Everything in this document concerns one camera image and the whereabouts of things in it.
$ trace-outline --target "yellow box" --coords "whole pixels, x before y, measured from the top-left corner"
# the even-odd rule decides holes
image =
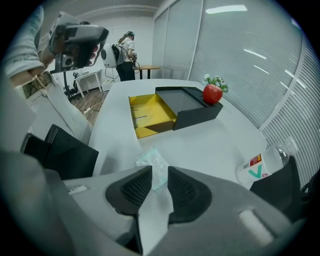
[[[177,116],[158,94],[129,97],[137,138],[172,130]]]

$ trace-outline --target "plastic bottle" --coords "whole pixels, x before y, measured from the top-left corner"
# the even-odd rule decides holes
[[[266,178],[281,170],[288,163],[289,157],[297,152],[295,140],[289,137],[282,144],[269,147],[265,152],[239,166],[235,170],[236,178],[242,184]]]

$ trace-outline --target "white wall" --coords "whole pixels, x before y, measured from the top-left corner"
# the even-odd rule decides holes
[[[109,35],[106,40],[106,44],[113,45],[116,43],[117,39],[121,38],[124,33],[128,31],[132,31],[135,33],[134,42],[135,42],[135,53],[137,53],[137,62],[140,65],[151,65],[152,64],[152,45],[153,45],[153,30],[154,30],[154,21],[151,16],[141,16],[139,12],[118,12],[118,13],[110,13],[108,17],[105,16],[97,16],[88,20],[91,24],[99,25],[107,30],[109,30]],[[48,70],[54,70],[55,63],[51,63],[48,67]],[[97,70],[102,69],[102,83],[111,80],[105,76],[105,67],[101,57],[98,58],[97,62],[94,66],[91,67],[84,67],[82,68],[83,72],[94,72]],[[72,88],[72,84],[74,81],[73,73],[74,71],[67,71],[66,72],[66,80],[68,85]],[[137,74],[135,75],[135,79],[140,79],[139,72],[136,71]],[[62,86],[64,87],[64,76],[63,73],[57,74]],[[118,76],[116,69],[108,68],[106,70],[106,75],[114,78]],[[147,78],[147,71],[143,71],[143,78]],[[93,89],[98,87],[95,76],[91,76],[82,81],[84,85],[81,87],[82,90],[85,90],[86,82],[88,83],[88,88]]]

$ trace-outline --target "ceiling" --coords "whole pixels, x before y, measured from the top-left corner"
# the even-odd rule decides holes
[[[66,12],[72,16],[80,16],[91,12],[97,15],[99,11],[114,6],[141,5],[154,7],[150,12],[156,12],[157,7],[164,0],[46,0],[42,6],[44,9],[44,21],[42,24],[42,35],[49,32],[53,22],[56,20],[60,11]]]

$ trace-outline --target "black chair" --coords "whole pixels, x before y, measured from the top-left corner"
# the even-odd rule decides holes
[[[267,178],[255,181],[250,191],[277,208],[292,222],[300,219],[302,192],[298,168],[293,156],[281,170]]]
[[[91,177],[99,154],[55,124],[44,141],[27,134],[21,152],[38,159],[44,168],[57,171],[62,180]]]

